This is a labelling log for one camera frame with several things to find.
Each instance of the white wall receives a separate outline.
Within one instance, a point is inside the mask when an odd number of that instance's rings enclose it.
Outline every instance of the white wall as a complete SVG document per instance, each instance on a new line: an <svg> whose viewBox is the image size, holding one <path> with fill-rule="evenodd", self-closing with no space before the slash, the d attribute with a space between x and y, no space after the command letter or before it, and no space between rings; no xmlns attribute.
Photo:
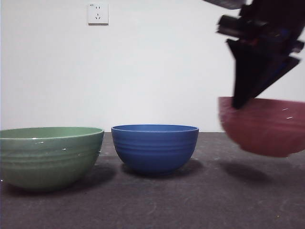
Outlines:
<svg viewBox="0 0 305 229"><path fill-rule="evenodd" d="M2 0L1 128L195 125L221 131L234 60L202 0L108 0L109 26L88 26L89 0ZM261 97L305 100L305 63Z"/></svg>

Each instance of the ribbed bowl exterior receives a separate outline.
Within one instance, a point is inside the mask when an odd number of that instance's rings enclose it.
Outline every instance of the ribbed bowl exterior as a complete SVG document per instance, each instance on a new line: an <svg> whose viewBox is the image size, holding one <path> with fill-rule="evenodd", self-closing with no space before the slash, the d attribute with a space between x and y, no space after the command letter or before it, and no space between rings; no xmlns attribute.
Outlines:
<svg viewBox="0 0 305 229"><path fill-rule="evenodd" d="M63 138L0 138L1 179L32 191L52 191L82 178L94 165L104 132Z"/></svg>
<svg viewBox="0 0 305 229"><path fill-rule="evenodd" d="M198 128L189 131L145 132L112 128L115 150L133 170L162 175L183 166L192 156Z"/></svg>

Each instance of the bowl rim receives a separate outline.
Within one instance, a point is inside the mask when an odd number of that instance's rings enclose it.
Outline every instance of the bowl rim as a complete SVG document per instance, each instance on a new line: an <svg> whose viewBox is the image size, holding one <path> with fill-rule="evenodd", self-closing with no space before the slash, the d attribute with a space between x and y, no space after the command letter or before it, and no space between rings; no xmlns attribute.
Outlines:
<svg viewBox="0 0 305 229"><path fill-rule="evenodd" d="M118 129L118 127L122 127L122 126L140 126L140 125L169 125L169 126L183 126L183 127L190 127L193 128L191 130L174 130L174 131L149 131L149 130L121 130ZM174 125L174 124L127 124L127 125L116 125L111 127L111 131L112 130L118 130L118 131L124 131L124 132L137 132L137 133L177 133L177 132L192 132L192 131L199 131L199 128L196 126L192 126L192 125Z"/></svg>
<svg viewBox="0 0 305 229"><path fill-rule="evenodd" d="M25 129L55 129L55 128L90 128L90 129L96 129L96 132L90 133L90 134L83 134L83 135L69 135L69 136L61 136L61 137L1 137L0 140L37 140L37 139L65 139L65 138L76 138L76 137L84 137L84 136L92 136L104 133L104 129L97 128L97 127L90 127L90 126L43 126L43 127L24 127L24 128L13 128L13 129L3 129L0 130L0 133L2 131L8 131L8 130L25 130Z"/></svg>
<svg viewBox="0 0 305 229"><path fill-rule="evenodd" d="M233 99L233 96L219 96L218 101L224 99L224 98L229 98ZM276 103L294 103L294 104L303 104L305 105L304 101L298 101L298 100L288 100L288 99L267 99L267 98L251 98L251 100L256 100L256 101L274 101Z"/></svg>

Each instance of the robotic arm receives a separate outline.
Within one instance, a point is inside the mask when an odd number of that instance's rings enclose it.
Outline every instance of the robotic arm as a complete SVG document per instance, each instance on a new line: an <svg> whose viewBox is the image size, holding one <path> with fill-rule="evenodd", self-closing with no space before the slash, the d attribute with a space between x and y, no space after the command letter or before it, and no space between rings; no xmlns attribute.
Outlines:
<svg viewBox="0 0 305 229"><path fill-rule="evenodd" d="M305 0L205 0L228 9L241 7L239 18L224 15L218 33L238 38L227 43L236 61L232 106L244 106L300 62L298 41L305 26Z"/></svg>

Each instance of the floor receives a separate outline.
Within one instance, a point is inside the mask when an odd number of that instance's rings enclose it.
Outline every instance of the floor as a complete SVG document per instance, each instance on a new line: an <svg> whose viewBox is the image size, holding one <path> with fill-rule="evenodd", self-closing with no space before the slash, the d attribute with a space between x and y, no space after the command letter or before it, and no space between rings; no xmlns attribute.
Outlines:
<svg viewBox="0 0 305 229"><path fill-rule="evenodd" d="M143 177L117 157L110 133L85 178L33 194L1 184L1 229L304 229L305 152L247 153L200 133L191 160Z"/></svg>

